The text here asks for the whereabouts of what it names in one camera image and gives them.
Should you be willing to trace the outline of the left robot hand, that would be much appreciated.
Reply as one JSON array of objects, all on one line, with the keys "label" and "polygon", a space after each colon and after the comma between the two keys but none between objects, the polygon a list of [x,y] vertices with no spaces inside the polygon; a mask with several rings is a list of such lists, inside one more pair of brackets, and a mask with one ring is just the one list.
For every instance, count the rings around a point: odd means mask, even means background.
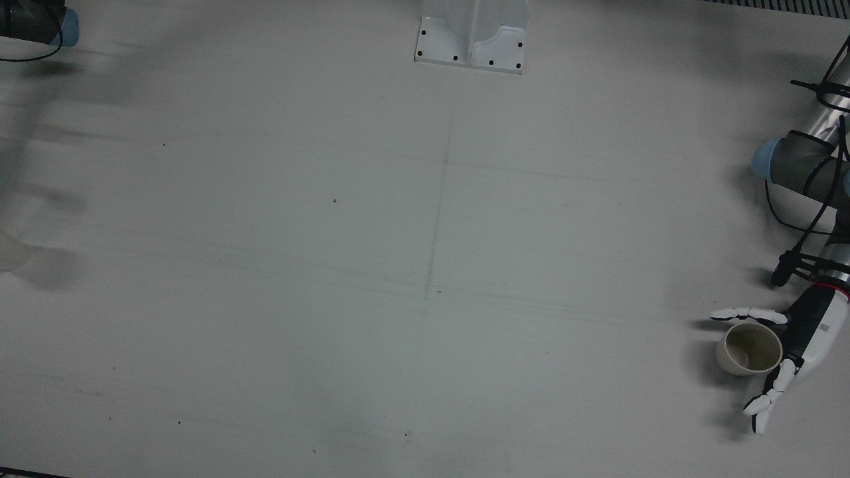
[{"label": "left robot hand", "polygon": [[823,362],[848,318],[848,293],[837,285],[811,285],[786,311],[728,307],[713,321],[739,320],[716,347],[717,363],[737,376],[765,373],[762,390],[743,406],[750,429],[764,434],[774,406]]}]

